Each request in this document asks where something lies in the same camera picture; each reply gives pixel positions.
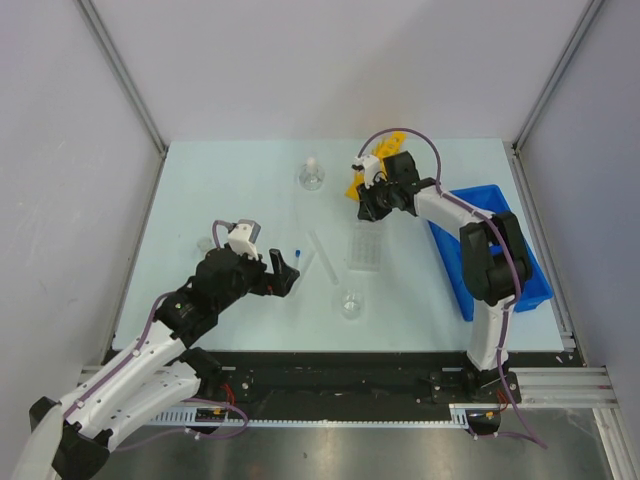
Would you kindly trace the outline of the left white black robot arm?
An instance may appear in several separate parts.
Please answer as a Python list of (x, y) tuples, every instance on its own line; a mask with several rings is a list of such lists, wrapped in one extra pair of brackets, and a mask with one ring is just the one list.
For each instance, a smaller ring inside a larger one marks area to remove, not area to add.
[(271, 262), (229, 246), (210, 250), (183, 286), (161, 295), (142, 332), (93, 377), (60, 400), (42, 397), (29, 410), (37, 428), (54, 407), (62, 413), (60, 439), (47, 472), (90, 479), (110, 454), (166, 408), (196, 396), (214, 397), (225, 381), (220, 363), (197, 346), (220, 314), (248, 294), (287, 296), (300, 273), (281, 252)]

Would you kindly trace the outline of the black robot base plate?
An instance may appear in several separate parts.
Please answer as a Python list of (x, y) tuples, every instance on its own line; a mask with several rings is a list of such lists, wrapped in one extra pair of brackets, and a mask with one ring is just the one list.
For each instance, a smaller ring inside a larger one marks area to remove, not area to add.
[(452, 404), (504, 408), (520, 401), (509, 369), (477, 371), (453, 353), (208, 352), (197, 397), (229, 400), (273, 421), (442, 420)]

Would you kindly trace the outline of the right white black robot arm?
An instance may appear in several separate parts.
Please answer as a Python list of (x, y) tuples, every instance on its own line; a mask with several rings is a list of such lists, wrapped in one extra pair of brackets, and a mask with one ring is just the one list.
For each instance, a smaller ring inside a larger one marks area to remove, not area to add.
[(364, 155), (352, 169), (363, 175), (356, 187), (358, 218), (377, 222), (393, 210), (427, 220), (455, 237), (461, 250), (463, 283), (475, 300), (467, 356), (474, 368), (461, 376), (463, 393), (484, 401), (497, 389), (491, 371), (502, 367), (509, 324), (532, 264), (518, 218), (480, 209), (442, 188), (440, 180), (422, 178), (407, 152), (379, 160)]

